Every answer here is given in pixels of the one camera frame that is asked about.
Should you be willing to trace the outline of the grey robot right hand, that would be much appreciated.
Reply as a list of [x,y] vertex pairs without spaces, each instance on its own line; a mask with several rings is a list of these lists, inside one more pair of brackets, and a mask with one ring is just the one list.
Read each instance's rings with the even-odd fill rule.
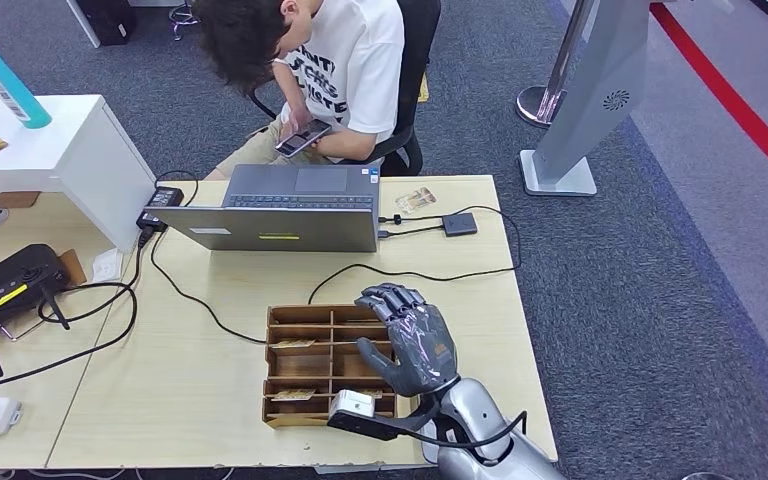
[[395,360],[371,340],[356,340],[365,363],[403,397],[426,394],[458,378],[455,342],[440,310],[418,290],[393,283],[371,286],[355,300],[386,327]]

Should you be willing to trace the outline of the person's right hand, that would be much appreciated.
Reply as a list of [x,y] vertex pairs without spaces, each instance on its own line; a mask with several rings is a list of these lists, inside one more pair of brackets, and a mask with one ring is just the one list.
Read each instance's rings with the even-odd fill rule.
[[279,138],[283,140],[293,136],[297,131],[305,127],[312,118],[313,116],[304,99],[298,101],[287,100],[279,115],[279,120],[281,121]]

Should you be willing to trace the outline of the person's left hand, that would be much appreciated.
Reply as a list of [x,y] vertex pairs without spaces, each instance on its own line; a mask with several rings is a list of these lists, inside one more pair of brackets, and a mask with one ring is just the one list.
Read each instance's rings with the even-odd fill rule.
[[313,141],[293,155],[291,160],[296,163],[331,164],[332,161],[330,157],[322,150],[323,142],[325,140],[326,137],[321,137],[316,141]]

